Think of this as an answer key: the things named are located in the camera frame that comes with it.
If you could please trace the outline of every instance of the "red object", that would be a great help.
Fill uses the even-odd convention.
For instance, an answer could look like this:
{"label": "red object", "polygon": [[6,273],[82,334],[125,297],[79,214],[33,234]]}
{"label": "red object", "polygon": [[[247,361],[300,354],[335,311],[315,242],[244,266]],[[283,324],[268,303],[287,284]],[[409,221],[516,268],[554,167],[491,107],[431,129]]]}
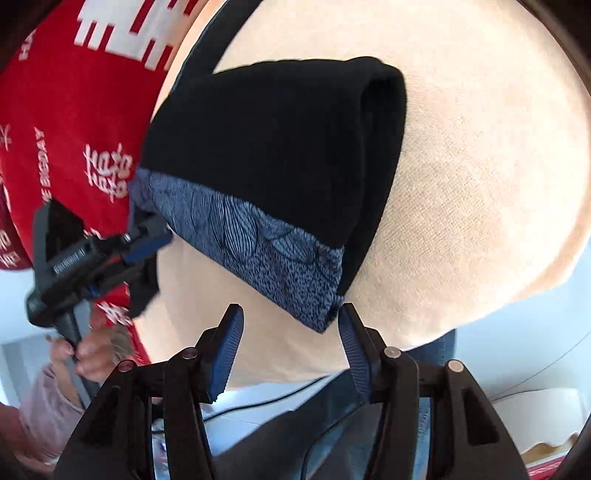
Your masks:
{"label": "red object", "polygon": [[566,458],[566,454],[562,457],[555,458],[553,460],[549,460],[548,462],[542,463],[540,465],[532,466],[527,469],[528,474],[530,475],[531,480],[549,480],[552,478],[552,475],[556,473],[558,467],[562,463],[562,460]]}
{"label": "red object", "polygon": [[26,270],[32,266],[10,218],[4,182],[0,177],[0,270]]}
{"label": "red object", "polygon": [[[0,76],[0,173],[29,258],[35,211],[52,198],[88,233],[126,230],[128,183],[172,52],[206,2],[64,0],[15,54]],[[105,301],[126,307],[126,289]]]}

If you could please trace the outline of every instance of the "beige knit hat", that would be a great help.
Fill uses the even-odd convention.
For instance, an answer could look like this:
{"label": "beige knit hat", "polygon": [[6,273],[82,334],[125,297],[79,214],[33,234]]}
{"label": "beige knit hat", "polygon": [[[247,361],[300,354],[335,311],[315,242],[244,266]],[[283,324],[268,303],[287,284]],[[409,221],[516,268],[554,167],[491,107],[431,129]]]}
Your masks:
{"label": "beige knit hat", "polygon": [[[223,2],[209,0],[170,70]],[[264,60],[374,56],[406,81],[394,184],[346,301],[389,345],[427,343],[568,278],[591,229],[591,99],[564,51],[515,0],[264,0],[216,71]],[[230,386],[347,368],[320,335],[176,238],[138,321],[167,359],[245,311]]]}

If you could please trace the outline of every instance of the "jeans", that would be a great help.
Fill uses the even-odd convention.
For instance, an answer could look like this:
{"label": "jeans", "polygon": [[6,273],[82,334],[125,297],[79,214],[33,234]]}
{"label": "jeans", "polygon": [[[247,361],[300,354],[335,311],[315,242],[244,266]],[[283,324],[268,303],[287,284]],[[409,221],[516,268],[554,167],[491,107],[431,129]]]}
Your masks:
{"label": "jeans", "polygon": [[[456,335],[452,331],[409,354],[418,361],[444,365],[452,359]],[[296,411],[262,425],[215,459],[219,480],[299,480],[308,447],[329,425],[360,402],[346,371]],[[364,405],[318,442],[310,456],[308,479],[361,480],[374,445],[381,405]],[[413,480],[424,478],[429,454],[430,403],[420,400],[417,453]]]}

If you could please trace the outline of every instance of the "blue patterned fabric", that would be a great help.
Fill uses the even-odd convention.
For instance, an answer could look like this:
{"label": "blue patterned fabric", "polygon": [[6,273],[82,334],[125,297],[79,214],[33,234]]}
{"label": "blue patterned fabric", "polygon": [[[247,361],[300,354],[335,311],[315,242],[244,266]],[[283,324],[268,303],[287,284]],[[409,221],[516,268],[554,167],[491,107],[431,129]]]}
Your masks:
{"label": "blue patterned fabric", "polygon": [[249,202],[138,168],[131,200],[316,332],[336,317],[344,248],[271,217]]}

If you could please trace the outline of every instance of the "black handle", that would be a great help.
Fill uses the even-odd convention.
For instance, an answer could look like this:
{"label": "black handle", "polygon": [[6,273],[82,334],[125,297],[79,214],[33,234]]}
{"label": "black handle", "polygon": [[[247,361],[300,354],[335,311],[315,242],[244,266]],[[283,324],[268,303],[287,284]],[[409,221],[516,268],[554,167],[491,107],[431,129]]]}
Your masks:
{"label": "black handle", "polygon": [[[77,316],[74,310],[70,310],[65,314],[61,315],[54,324],[57,333],[64,337],[71,344],[71,346],[74,347],[74,350],[76,350],[78,344],[82,341],[86,334],[90,332],[89,316],[90,314],[79,314]],[[84,408],[87,408],[88,405],[90,405],[92,399],[100,390],[100,384],[76,375],[76,373],[74,372],[74,368],[77,363],[78,359],[76,358],[76,356],[74,356],[72,357],[72,359],[66,362],[66,365],[70,372],[72,383],[74,384],[74,386],[76,387],[76,391],[78,392],[80,402],[82,403],[82,406]]]}

